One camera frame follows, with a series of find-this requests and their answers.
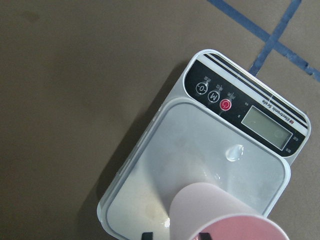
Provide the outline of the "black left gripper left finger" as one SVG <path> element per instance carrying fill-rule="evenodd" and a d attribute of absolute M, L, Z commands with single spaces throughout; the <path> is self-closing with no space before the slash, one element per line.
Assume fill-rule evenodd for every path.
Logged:
<path fill-rule="evenodd" d="M 143 232 L 141 240 L 153 240 L 153 232 Z"/>

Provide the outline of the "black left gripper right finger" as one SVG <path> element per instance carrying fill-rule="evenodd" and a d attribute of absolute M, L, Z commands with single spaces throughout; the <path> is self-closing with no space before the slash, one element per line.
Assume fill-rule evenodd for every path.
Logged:
<path fill-rule="evenodd" d="M 208 232 L 200 232 L 197 236 L 198 240 L 211 240 L 211 235 Z"/>

